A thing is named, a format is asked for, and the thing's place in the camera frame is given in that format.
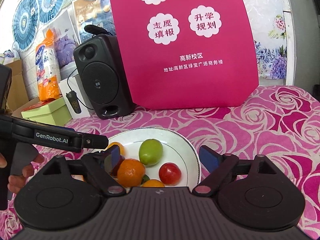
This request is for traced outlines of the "person's left hand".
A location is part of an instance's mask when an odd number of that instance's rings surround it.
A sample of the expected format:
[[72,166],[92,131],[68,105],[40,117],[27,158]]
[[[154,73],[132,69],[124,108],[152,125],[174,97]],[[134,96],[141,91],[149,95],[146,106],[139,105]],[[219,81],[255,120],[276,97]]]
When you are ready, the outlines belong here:
[[[2,154],[0,154],[0,156],[1,156],[1,168],[5,168],[7,166],[7,161]],[[39,163],[39,164],[43,163],[44,156],[41,154],[38,154],[36,156],[36,158],[31,162]],[[22,169],[22,175],[20,175],[20,176],[10,175],[9,176],[8,190],[14,194],[19,193],[21,188],[23,188],[24,185],[26,184],[27,179],[33,175],[34,175],[34,167],[30,163],[29,165],[25,166]]]

